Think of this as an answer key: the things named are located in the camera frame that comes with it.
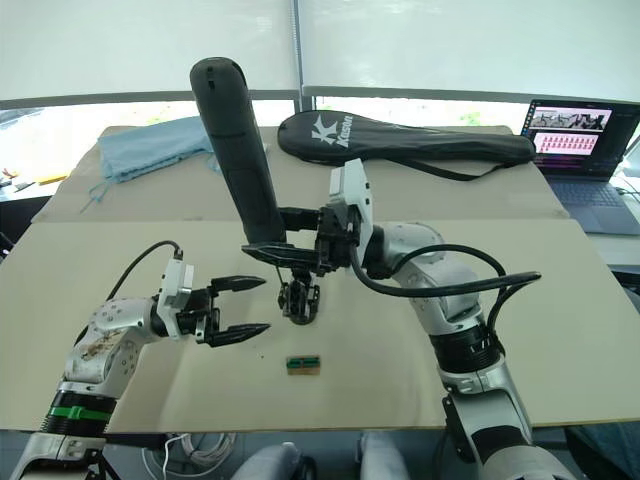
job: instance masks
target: small circuit board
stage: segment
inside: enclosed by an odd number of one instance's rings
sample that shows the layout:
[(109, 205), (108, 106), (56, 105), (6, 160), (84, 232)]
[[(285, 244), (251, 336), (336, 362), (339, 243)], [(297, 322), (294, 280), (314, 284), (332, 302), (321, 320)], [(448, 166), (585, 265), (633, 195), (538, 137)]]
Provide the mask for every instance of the small circuit board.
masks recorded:
[(289, 375), (318, 375), (320, 373), (320, 355), (296, 355), (287, 357)]

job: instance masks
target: laptop keyboard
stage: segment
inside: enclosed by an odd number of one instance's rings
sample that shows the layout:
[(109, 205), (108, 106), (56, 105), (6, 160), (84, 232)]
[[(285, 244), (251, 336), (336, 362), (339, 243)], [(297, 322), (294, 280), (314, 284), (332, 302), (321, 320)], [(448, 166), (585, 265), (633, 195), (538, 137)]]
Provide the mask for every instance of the laptop keyboard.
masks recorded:
[(619, 207), (624, 205), (618, 192), (608, 183), (557, 183), (551, 184), (553, 193), (567, 205)]

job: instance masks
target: laptop screen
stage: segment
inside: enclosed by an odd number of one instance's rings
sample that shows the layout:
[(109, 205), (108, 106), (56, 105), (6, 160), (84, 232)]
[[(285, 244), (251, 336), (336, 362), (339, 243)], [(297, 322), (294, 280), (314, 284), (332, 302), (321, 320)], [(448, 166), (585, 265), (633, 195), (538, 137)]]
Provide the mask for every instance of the laptop screen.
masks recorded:
[(640, 105), (534, 100), (521, 135), (545, 175), (609, 179), (640, 121)]

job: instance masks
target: laptop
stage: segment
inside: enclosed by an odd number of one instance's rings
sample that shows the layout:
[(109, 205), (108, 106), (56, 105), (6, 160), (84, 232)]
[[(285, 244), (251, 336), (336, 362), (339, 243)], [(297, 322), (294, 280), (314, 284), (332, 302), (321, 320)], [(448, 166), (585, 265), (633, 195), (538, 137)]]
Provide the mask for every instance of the laptop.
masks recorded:
[(640, 105), (533, 100), (521, 135), (572, 218), (587, 233), (640, 235), (640, 224), (609, 184), (640, 121)]

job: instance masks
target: black foam handle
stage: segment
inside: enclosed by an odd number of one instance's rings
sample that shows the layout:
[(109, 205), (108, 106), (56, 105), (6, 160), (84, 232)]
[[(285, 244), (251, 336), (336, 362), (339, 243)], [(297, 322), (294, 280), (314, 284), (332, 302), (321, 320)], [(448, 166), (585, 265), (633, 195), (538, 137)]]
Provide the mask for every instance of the black foam handle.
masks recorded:
[(249, 243), (284, 242), (267, 157), (237, 63), (205, 58), (191, 69), (191, 89)]

